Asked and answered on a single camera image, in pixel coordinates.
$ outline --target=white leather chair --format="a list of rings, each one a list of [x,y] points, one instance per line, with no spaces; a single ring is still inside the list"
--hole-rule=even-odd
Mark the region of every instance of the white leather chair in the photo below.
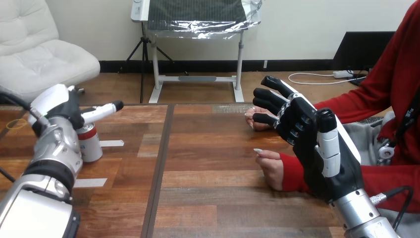
[[[45,0],[0,0],[0,90],[27,102],[61,83],[76,85],[99,74],[98,60],[58,39]]]

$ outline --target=robotic arm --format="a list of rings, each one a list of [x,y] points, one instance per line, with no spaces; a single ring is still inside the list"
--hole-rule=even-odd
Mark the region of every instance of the robotic arm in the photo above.
[[[80,216],[71,205],[83,161],[75,130],[123,108],[121,101],[80,110],[76,90],[59,84],[30,105],[38,137],[34,157],[0,203],[0,237],[73,238]]]
[[[254,114],[256,122],[272,125],[293,146],[313,194],[333,209],[347,238],[397,238],[364,190],[360,155],[343,125],[328,108],[313,105],[285,82],[271,76],[254,90],[253,103],[276,117]],[[375,196],[377,205],[384,197]]]

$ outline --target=wood grain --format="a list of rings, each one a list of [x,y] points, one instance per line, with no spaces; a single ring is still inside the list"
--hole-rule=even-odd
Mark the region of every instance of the wood grain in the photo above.
[[[328,228],[156,228],[154,238],[331,238]]]
[[[306,193],[278,192],[266,187],[164,187],[159,205],[307,205],[324,203]]]
[[[140,236],[166,109],[162,105],[126,106],[96,122],[100,140],[123,140],[124,146],[104,147],[101,159],[84,163],[78,179],[107,180],[103,187],[73,190],[73,204],[81,215],[78,238]],[[36,140],[29,125],[10,130],[0,141],[0,166],[18,178],[34,154]],[[147,157],[137,158],[141,148]],[[0,177],[0,198],[10,187]]]
[[[78,179],[102,179],[106,178],[104,187],[110,188],[114,183],[115,175],[121,163],[121,158],[102,158],[100,163],[84,163]]]
[[[337,220],[326,206],[218,205],[220,227],[329,227]]]
[[[168,171],[162,187],[266,187],[262,171]]]
[[[138,238],[146,207],[114,204],[76,207],[76,210],[82,216],[77,237]]]
[[[138,205],[147,206],[149,190],[125,190],[120,189],[118,193],[114,189],[96,188],[91,195],[91,205]]]
[[[1,130],[6,128],[6,125],[19,118],[19,114],[21,113],[21,107],[15,106],[0,106],[0,133]]]
[[[272,75],[287,81],[287,76],[295,72],[243,72],[241,87],[245,102],[252,102],[253,90],[261,86],[266,75]],[[332,74],[332,71],[315,71],[314,73]],[[236,73],[193,73],[190,75],[232,76]],[[331,82],[335,79],[311,75],[296,75],[296,81]],[[153,74],[146,74],[144,102],[148,102],[154,87]],[[339,96],[357,87],[351,83],[333,85],[300,85],[288,82],[303,93],[313,103]],[[86,94],[81,97],[82,105],[100,105],[112,102],[116,98],[125,103],[140,102],[140,74],[101,73],[97,78],[80,84]],[[233,103],[233,86],[231,83],[170,83],[163,85],[159,103]]]
[[[155,227],[215,227],[216,206],[160,206]]]
[[[342,227],[329,227],[332,238],[344,237],[344,229]]]
[[[328,206],[265,184],[253,148],[293,152],[274,131],[253,132],[246,107],[175,107],[153,237],[331,237],[329,227],[337,221]],[[195,210],[206,206],[216,212]],[[217,224],[191,227],[185,219],[195,213],[216,216]]]

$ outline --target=wooden table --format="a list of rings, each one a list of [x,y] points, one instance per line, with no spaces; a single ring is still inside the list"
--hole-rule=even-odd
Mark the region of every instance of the wooden table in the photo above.
[[[328,206],[266,186],[253,148],[292,150],[275,132],[246,125],[250,106],[128,106],[99,121],[101,140],[125,144],[104,148],[99,161],[84,165],[78,179],[107,181],[74,190],[78,237],[342,237]],[[0,166],[18,177],[35,141],[28,125],[8,131]],[[0,177],[0,195],[10,185]]]

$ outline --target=person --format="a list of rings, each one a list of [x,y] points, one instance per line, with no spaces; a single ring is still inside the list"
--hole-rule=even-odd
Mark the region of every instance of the person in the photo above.
[[[407,109],[412,101],[419,101],[416,93],[420,88],[420,1],[408,9],[402,23],[390,40],[375,67],[359,88],[327,101],[315,104],[317,109],[330,108],[345,124],[345,129],[354,141],[362,157],[362,174],[365,190],[369,196],[409,185],[414,195],[408,207],[409,213],[420,213],[420,120],[405,131],[395,146],[395,154],[389,166],[376,166],[378,150],[385,139],[395,139]],[[355,123],[392,106],[393,112],[386,115],[382,125],[371,127]],[[412,112],[418,115],[419,106]],[[254,113],[267,113],[266,109],[253,107],[245,113],[247,124],[255,131],[270,128],[252,120]],[[261,166],[267,183],[276,190],[310,192],[305,185],[303,167],[296,157],[272,151],[257,151],[256,162]],[[382,215],[389,213],[392,219],[406,199],[399,194],[378,207]],[[404,215],[399,230],[409,230],[406,237],[417,237],[420,218],[410,221]]]

